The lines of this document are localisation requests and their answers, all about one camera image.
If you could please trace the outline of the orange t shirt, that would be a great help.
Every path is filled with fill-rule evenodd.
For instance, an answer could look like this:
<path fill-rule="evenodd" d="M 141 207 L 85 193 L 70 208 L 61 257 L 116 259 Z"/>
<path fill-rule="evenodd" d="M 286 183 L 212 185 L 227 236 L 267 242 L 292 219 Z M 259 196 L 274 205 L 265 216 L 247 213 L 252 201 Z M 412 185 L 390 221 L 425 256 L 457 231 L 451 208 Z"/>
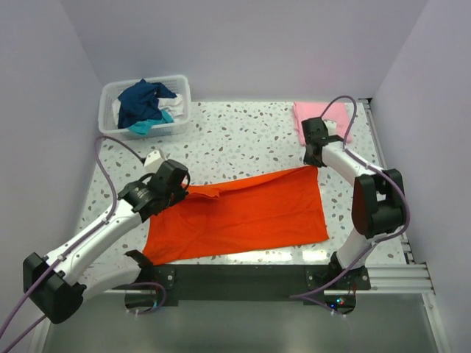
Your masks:
<path fill-rule="evenodd" d="M 304 166 L 195 185 L 150 219 L 144 255 L 153 264 L 328 240 L 318 170 Z"/>

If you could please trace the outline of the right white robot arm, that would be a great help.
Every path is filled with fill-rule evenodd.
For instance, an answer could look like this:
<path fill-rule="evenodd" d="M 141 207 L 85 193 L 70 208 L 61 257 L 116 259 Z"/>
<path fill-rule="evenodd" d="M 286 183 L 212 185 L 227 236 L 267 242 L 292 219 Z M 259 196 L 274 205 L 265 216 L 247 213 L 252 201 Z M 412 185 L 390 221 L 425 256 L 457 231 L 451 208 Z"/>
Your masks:
<path fill-rule="evenodd" d="M 331 286 L 346 288 L 379 243 L 405 232 L 410 211 L 398 170 L 384 170 L 347 149 L 344 139 L 331 135 L 320 117 L 303 121 L 302 132 L 306 143 L 304 162 L 334 169 L 353 187 L 353 229 L 333 253 L 323 284 L 309 292 L 313 295 Z"/>

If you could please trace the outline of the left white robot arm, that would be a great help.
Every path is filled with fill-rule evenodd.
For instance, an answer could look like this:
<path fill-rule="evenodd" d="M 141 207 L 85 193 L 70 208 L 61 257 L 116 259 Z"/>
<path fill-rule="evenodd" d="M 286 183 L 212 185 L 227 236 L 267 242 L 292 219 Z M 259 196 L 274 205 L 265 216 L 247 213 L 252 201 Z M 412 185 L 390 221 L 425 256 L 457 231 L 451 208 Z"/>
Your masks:
<path fill-rule="evenodd" d="M 69 242 L 44 256 L 33 252 L 23 261 L 26 297 L 53 324 L 60 324 L 86 299 L 106 290 L 129 283 L 147 287 L 152 270 L 142 263 L 126 265 L 104 279 L 84 280 L 82 275 L 119 238 L 181 202 L 188 195 L 184 181 L 189 179 L 186 166 L 163 160 L 156 172 L 126 184 L 104 213 Z"/>

